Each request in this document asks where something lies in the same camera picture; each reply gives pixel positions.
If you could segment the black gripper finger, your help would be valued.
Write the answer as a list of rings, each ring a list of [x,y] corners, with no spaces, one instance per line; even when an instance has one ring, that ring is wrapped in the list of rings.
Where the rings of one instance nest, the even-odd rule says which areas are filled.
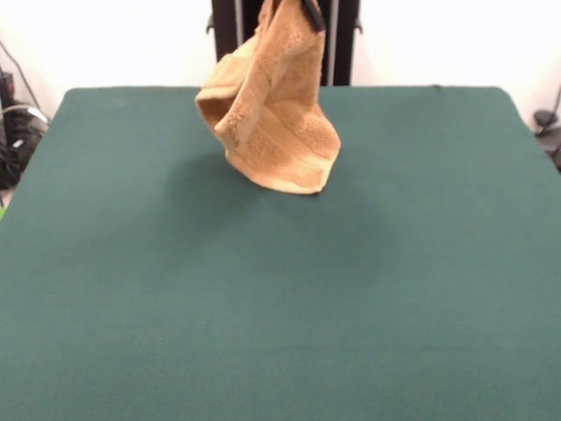
[[[315,32],[324,32],[326,30],[325,20],[321,12],[321,8],[313,0],[302,0],[302,7]]]

